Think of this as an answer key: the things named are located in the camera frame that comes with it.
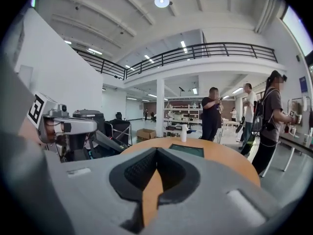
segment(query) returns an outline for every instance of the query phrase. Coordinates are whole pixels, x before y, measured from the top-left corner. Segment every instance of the wooden round table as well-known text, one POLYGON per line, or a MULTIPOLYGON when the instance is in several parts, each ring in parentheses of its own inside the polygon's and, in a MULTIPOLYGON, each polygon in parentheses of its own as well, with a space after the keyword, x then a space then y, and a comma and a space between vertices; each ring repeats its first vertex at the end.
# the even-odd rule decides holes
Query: wooden round table
MULTIPOLYGON (((151 147, 169 148, 172 144, 203 148, 205 159, 224 164, 249 179, 255 185, 260 186, 258 173, 254 169, 253 165, 243 155, 224 145, 206 140, 187 138, 186 142, 181 142, 180 138, 151 139, 134 144, 123 151, 121 155, 151 147)), ((143 219, 145 226, 148 225, 157 214, 157 197, 161 193, 163 193, 162 181, 158 171, 156 170, 147 187, 143 191, 143 219)))

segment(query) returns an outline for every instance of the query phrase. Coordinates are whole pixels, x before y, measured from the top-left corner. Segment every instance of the man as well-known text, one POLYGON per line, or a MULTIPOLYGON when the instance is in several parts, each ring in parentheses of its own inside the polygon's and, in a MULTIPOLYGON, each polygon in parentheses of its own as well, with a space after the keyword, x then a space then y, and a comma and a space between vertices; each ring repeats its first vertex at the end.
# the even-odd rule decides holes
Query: man
POLYGON ((145 115, 145 121, 147 121, 148 109, 145 110, 144 115, 145 115))
POLYGON ((252 91, 252 86, 249 83, 246 83, 244 86, 245 93, 248 93, 248 97, 246 98, 246 101, 243 103, 243 106, 246 107, 246 125, 244 129, 244 141, 243 146, 239 147, 241 150, 245 144, 247 143, 252 129, 253 124, 253 116, 254 116, 254 105, 257 102, 257 97, 254 91, 252 91))
POLYGON ((220 115, 219 90, 212 87, 209 97, 202 99, 202 138, 203 140, 213 141, 218 129, 220 115))

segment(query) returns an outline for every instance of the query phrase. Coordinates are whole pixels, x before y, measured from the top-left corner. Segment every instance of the ceiling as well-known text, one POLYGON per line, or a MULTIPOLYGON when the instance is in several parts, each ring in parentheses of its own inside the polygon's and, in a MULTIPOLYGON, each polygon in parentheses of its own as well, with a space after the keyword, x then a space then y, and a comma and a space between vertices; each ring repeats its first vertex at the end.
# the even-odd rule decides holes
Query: ceiling
MULTIPOLYGON (((153 56, 180 47, 182 31, 174 28, 174 34, 162 36, 161 32, 156 41, 136 47, 125 57, 130 51, 129 44, 138 42, 142 33, 155 25, 172 19, 180 20, 181 25, 189 24, 188 16, 194 14, 202 21, 212 20, 208 13, 246 15, 257 24, 259 7, 264 4, 264 0, 170 1, 173 5, 166 8, 156 7, 154 0, 39 0, 38 5, 47 7, 41 9, 41 13, 46 14, 44 18, 65 40, 98 50, 104 58, 119 61, 121 65, 133 65, 144 58, 143 53, 153 56)), ((198 29, 183 31, 186 45, 200 43, 198 29)))
MULTIPOLYGON (((197 75, 176 76, 175 78, 165 80, 165 98, 188 97, 188 96, 207 96, 211 87, 216 87, 221 96, 236 96, 243 93, 239 91, 236 94, 232 92, 242 87, 245 83, 250 83, 255 90, 260 89, 265 84, 267 77, 265 75, 242 74, 237 72, 203 72, 197 75), (197 88, 198 94, 194 95, 193 88, 197 88)), ((135 88, 126 90, 129 97, 155 101, 154 97, 148 94, 157 95, 157 81, 151 81, 140 84, 135 88)))

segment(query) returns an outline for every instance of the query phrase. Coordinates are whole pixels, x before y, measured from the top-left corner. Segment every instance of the backpack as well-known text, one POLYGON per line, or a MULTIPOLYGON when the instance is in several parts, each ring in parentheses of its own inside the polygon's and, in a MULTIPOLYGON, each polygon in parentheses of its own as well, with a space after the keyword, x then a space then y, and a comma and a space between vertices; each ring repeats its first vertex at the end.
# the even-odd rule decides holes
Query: backpack
POLYGON ((266 98, 273 91, 278 91, 279 92, 279 90, 271 88, 271 89, 269 89, 267 91, 267 93, 263 96, 263 98, 261 98, 260 100, 257 101, 251 132, 261 132, 263 130, 264 126, 266 125, 266 123, 269 122, 272 119, 273 113, 270 116, 269 120, 265 121, 265 119, 264 119, 264 117, 265 117, 264 116, 264 109, 265 109, 264 106, 265 106, 266 98))

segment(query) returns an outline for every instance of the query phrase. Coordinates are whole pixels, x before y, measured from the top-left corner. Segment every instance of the blue sign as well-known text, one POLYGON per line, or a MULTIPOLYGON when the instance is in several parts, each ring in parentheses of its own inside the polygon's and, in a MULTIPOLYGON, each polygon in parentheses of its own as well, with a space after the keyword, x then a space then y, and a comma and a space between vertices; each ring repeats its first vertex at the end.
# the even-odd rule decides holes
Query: blue sign
POLYGON ((308 92, 308 85, 307 85, 307 80, 305 79, 305 77, 300 77, 300 87, 301 87, 301 92, 308 92))

